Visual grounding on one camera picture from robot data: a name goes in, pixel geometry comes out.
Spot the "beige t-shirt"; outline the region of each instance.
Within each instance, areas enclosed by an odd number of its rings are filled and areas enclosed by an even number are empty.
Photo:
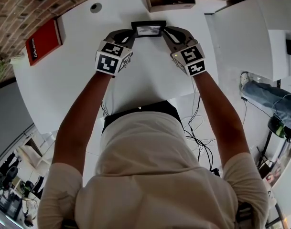
[[[232,157],[224,177],[200,167],[180,123],[158,112],[137,112],[109,125],[101,137],[96,175],[56,163],[39,205],[39,229],[58,229],[64,218],[80,229],[234,228],[238,202],[254,209],[263,228],[268,195],[250,154]]]

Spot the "man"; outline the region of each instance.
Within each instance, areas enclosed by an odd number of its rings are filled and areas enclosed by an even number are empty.
[[[86,146],[110,80],[97,72],[60,126],[40,229],[61,228],[64,219],[80,229],[235,228],[241,204],[252,208],[252,228],[264,227],[267,191],[237,113],[207,72],[194,80],[216,136],[223,179],[199,166],[175,114],[141,108],[105,125],[96,175],[82,187]]]
[[[291,93],[269,84],[258,83],[247,72],[241,74],[240,81],[243,95],[270,108],[284,126],[290,129],[286,134],[291,136]]]

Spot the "sneaker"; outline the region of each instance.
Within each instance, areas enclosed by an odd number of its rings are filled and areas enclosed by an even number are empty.
[[[250,78],[248,76],[248,73],[247,72],[243,72],[241,74],[241,77],[240,77],[240,89],[241,89],[241,91],[242,91],[243,87],[245,86],[245,84],[247,82],[249,82],[249,81],[250,81]]]

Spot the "desk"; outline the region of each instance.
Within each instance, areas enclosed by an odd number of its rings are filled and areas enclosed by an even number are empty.
[[[90,12],[99,2],[102,10]],[[132,21],[166,20],[185,28],[201,44],[205,65],[218,83],[216,59],[205,16],[187,10],[149,13],[145,0],[88,0],[58,19],[63,46],[30,67],[25,57],[14,66],[25,105],[40,133],[58,130],[74,100],[95,73],[95,53],[111,31],[130,29]],[[109,114],[193,93],[191,78],[177,68],[162,37],[137,38],[127,68],[111,80],[105,95]]]

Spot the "black and white marker cube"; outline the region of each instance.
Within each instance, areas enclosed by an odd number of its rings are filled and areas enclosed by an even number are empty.
[[[172,54],[177,67],[193,76],[206,71],[205,55],[200,44],[193,45]]]
[[[97,51],[95,69],[106,74],[117,75],[126,67],[131,54],[129,48],[102,41]]]

